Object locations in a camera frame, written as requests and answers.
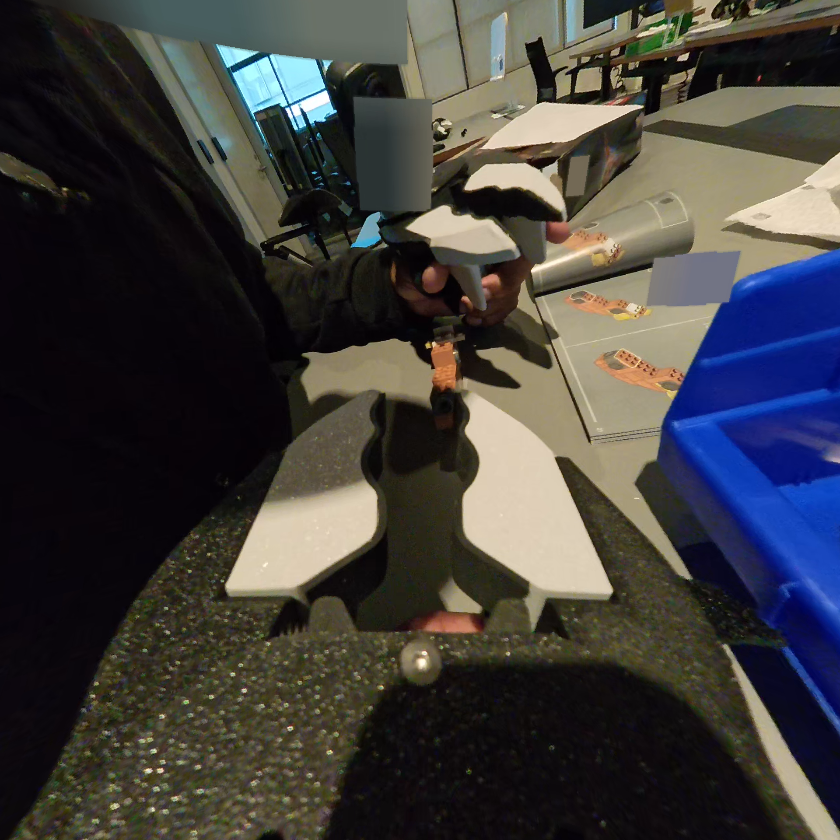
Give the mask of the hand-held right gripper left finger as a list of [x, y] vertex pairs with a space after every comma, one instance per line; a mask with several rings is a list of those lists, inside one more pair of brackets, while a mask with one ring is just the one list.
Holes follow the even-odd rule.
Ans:
[[227, 598], [281, 599], [304, 614], [332, 599], [358, 621], [387, 568], [384, 426], [384, 394], [366, 391], [288, 445], [225, 582]]

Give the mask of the person's right hand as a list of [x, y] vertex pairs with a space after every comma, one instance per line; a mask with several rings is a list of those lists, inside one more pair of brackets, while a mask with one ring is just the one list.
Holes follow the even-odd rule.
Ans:
[[433, 612], [407, 621], [401, 630], [427, 634], [477, 634], [485, 628], [481, 614], [467, 612]]

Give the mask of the person's left hand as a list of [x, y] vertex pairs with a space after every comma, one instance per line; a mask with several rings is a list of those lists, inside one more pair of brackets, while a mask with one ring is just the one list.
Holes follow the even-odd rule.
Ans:
[[405, 253], [397, 250], [393, 256], [392, 284], [399, 298], [406, 305], [409, 314], [418, 321], [431, 321], [454, 314], [465, 317], [475, 327], [490, 327], [505, 320], [518, 307], [520, 290], [531, 276], [534, 263], [521, 252], [519, 257], [498, 264], [486, 264], [481, 279], [486, 307], [478, 309], [466, 295], [452, 308], [454, 293], [446, 291], [452, 269], [432, 259], [428, 260], [419, 274], [419, 263], [405, 259]]

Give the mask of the large blue plastic bin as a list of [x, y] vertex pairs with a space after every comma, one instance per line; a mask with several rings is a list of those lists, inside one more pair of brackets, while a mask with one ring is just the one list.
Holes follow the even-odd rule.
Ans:
[[839, 254], [738, 281], [658, 463], [838, 728]]

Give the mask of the orange toy brick model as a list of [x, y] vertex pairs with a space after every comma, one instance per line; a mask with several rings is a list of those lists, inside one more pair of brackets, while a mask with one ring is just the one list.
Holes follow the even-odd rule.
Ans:
[[440, 317], [434, 320], [433, 337], [427, 342], [433, 367], [430, 407], [436, 429], [453, 427], [457, 395], [461, 384], [458, 343], [465, 337], [461, 317]]

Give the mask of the person's left forearm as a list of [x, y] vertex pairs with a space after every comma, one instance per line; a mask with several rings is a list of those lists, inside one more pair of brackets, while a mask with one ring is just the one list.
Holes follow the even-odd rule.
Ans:
[[261, 318], [271, 361], [404, 339], [411, 314], [392, 283], [384, 248], [352, 248], [314, 266], [264, 257]]

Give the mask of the black office chair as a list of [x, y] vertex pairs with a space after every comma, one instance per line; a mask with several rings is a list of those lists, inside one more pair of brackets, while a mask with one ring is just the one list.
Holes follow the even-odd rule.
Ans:
[[[542, 37], [526, 43], [526, 52], [537, 88], [537, 103], [591, 104], [601, 100], [600, 90], [576, 91], [577, 78], [581, 72], [579, 68], [568, 70], [567, 66], [557, 69], [551, 67]], [[558, 93], [557, 76], [563, 71], [566, 71], [567, 75], [571, 75], [571, 84], [570, 92], [561, 97]]]
[[348, 220], [352, 214], [349, 204], [333, 193], [322, 188], [296, 192], [290, 195], [283, 206], [278, 225], [279, 234], [272, 236], [260, 244], [263, 256], [284, 260], [294, 259], [303, 265], [313, 266], [313, 262], [288, 247], [288, 243], [296, 238], [311, 238], [320, 250], [325, 260], [330, 261], [328, 247], [324, 241], [321, 221], [326, 217], [327, 222], [333, 218], [350, 244]]

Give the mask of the long background wooden table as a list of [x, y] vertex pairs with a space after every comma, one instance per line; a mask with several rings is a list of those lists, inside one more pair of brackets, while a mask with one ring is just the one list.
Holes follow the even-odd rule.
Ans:
[[650, 39], [648, 31], [638, 29], [623, 36], [608, 37], [600, 45], [585, 48], [572, 55], [575, 64], [565, 68], [571, 77], [570, 95], [575, 93], [577, 77], [583, 70], [601, 72], [601, 97], [611, 98], [612, 72], [615, 67], [631, 67], [624, 71], [625, 78], [647, 79], [645, 112], [655, 113], [661, 107], [665, 79], [686, 72], [682, 56], [699, 57], [705, 49], [718, 48], [742, 42], [764, 41], [812, 31], [838, 29], [839, 2], [796, 2], [776, 7], [763, 14], [727, 21], [717, 28], [689, 29], [684, 36], [671, 44], [640, 54], [627, 54], [627, 46], [638, 42], [637, 35]]

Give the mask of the grey desk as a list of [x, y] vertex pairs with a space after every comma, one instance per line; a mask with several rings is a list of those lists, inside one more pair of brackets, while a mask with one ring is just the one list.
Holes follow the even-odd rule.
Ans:
[[[700, 250], [741, 251], [737, 277], [811, 257], [828, 245], [809, 240], [774, 241], [769, 234], [743, 233], [727, 228], [730, 213], [765, 198], [786, 192], [818, 167], [726, 146], [651, 133], [643, 141], [635, 162], [617, 175], [575, 218], [577, 224], [606, 215], [664, 190], [681, 196], [696, 224], [695, 245]], [[549, 445], [569, 458], [595, 487], [640, 531], [676, 573], [690, 576], [704, 571], [708, 562], [717, 571], [718, 557], [706, 544], [707, 535], [684, 501], [661, 474], [655, 460], [657, 437], [609, 444], [590, 444], [568, 385], [527, 292], [519, 310], [505, 328], [482, 334], [488, 341], [473, 354], [464, 354], [467, 386], [516, 417]], [[422, 458], [434, 453], [431, 434], [423, 432], [426, 365], [406, 343], [390, 341], [352, 348], [335, 354], [312, 354], [290, 380], [293, 426], [299, 432], [336, 407], [343, 398], [377, 389], [388, 395], [386, 441], [396, 431], [398, 455], [410, 455], [387, 466], [382, 478], [390, 504], [422, 490], [440, 495], [440, 521], [429, 528], [443, 532], [452, 525], [452, 505], [458, 482], [434, 463]], [[395, 536], [388, 547], [395, 552], [385, 583], [363, 605], [365, 627], [388, 617], [390, 607], [400, 616], [438, 608], [438, 596], [447, 609], [474, 610], [473, 603], [450, 579], [448, 557], [425, 564], [423, 552], [438, 539], [435, 531], [422, 532], [412, 542], [409, 529], [421, 528], [424, 519], [398, 511]], [[748, 703], [762, 744], [794, 807], [815, 838], [838, 838], [829, 803], [830, 781], [838, 781], [836, 748], [822, 738], [832, 737], [828, 721], [807, 696], [780, 652], [764, 647], [726, 649], [740, 690]]]

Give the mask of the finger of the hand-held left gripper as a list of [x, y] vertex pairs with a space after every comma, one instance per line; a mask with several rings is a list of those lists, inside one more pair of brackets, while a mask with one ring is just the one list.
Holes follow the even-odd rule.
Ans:
[[495, 265], [518, 259], [520, 249], [491, 217], [438, 206], [403, 226], [408, 241], [424, 242], [442, 265]]
[[463, 186], [467, 208], [481, 216], [566, 222], [562, 192], [528, 163], [485, 164]]

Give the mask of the green box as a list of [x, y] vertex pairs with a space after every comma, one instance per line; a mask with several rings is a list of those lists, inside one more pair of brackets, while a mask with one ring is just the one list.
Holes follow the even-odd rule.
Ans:
[[636, 61], [639, 56], [677, 46], [692, 26], [693, 17], [693, 12], [689, 10], [643, 27], [635, 39], [625, 46], [624, 56]]

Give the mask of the toy set cardboard box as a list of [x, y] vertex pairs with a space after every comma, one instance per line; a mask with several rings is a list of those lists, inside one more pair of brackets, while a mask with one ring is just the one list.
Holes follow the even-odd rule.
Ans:
[[482, 114], [461, 127], [463, 136], [434, 157], [435, 192], [447, 175], [465, 179], [480, 164], [526, 162], [561, 190], [573, 217], [638, 156], [644, 107], [543, 102], [511, 118]]

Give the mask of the grey instruction booklet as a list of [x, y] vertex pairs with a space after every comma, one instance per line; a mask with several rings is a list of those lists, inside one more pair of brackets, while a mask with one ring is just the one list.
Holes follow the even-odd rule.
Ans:
[[688, 254], [695, 226], [674, 192], [572, 229], [532, 270], [554, 356], [593, 444], [655, 436], [718, 302], [653, 306], [657, 258]]

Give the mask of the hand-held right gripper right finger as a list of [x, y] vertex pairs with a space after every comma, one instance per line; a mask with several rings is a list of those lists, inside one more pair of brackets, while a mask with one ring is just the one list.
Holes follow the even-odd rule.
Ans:
[[551, 447], [475, 392], [461, 405], [457, 587], [486, 614], [517, 602], [531, 630], [550, 602], [608, 602], [613, 585]]

